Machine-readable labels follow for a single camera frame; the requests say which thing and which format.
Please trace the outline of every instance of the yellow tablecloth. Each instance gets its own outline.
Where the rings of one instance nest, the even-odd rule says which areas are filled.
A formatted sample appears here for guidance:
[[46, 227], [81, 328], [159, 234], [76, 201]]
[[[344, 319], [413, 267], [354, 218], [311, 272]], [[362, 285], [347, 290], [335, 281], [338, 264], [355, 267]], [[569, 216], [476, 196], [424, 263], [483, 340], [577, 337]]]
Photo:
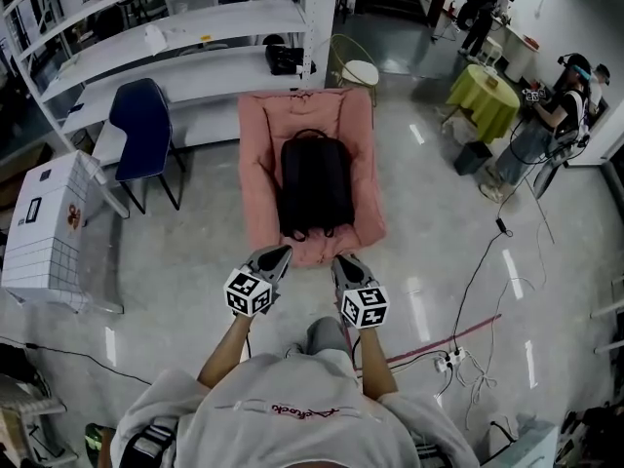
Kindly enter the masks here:
[[520, 109], [520, 100], [502, 78], [495, 89], [486, 84], [488, 75], [482, 66], [471, 64], [450, 88], [447, 104], [458, 104], [473, 111], [479, 140], [489, 144], [504, 137]]

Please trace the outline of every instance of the black trash bin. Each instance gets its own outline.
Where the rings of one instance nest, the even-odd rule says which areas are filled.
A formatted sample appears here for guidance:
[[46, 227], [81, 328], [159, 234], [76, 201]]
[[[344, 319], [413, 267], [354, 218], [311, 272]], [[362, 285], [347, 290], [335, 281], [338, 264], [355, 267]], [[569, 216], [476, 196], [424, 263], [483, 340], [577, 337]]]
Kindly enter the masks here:
[[453, 165], [458, 174], [467, 176], [476, 172], [489, 158], [491, 152], [483, 142], [468, 142]]

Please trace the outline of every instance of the pink sofa chair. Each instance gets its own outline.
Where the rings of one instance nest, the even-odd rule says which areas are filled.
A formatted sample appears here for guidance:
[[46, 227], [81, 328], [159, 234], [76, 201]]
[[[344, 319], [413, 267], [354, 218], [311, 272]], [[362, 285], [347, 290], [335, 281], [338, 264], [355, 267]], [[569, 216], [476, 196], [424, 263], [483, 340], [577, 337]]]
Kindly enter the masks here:
[[[240, 96], [241, 153], [239, 173], [247, 231], [253, 249], [291, 245], [292, 264], [331, 261], [372, 245], [385, 236], [374, 162], [371, 98], [364, 89], [331, 89]], [[327, 238], [310, 231], [302, 243], [280, 233], [275, 183], [282, 185], [284, 142], [299, 130], [317, 129], [339, 138], [351, 155], [355, 221]]]

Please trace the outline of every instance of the white cube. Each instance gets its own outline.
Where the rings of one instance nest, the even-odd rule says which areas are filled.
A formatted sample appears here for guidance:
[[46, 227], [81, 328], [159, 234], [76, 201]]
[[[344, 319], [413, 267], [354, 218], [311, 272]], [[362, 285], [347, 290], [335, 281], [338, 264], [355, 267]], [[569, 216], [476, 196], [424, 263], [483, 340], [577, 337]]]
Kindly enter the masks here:
[[388, 312], [388, 293], [382, 286], [347, 290], [340, 311], [358, 330], [381, 326]]
[[225, 303], [235, 312], [251, 317], [271, 304], [270, 283], [239, 269], [234, 269], [223, 287]]

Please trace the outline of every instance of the power strip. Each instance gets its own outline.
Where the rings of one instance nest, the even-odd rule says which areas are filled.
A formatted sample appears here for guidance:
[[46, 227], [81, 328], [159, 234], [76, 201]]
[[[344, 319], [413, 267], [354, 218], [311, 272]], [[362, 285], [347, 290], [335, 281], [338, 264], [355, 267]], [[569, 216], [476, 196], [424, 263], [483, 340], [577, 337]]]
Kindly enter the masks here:
[[449, 365], [456, 368], [465, 358], [466, 351], [464, 347], [459, 347], [456, 351], [450, 352], [447, 357], [436, 359], [436, 370], [438, 370], [438, 372], [447, 372], [449, 370]]

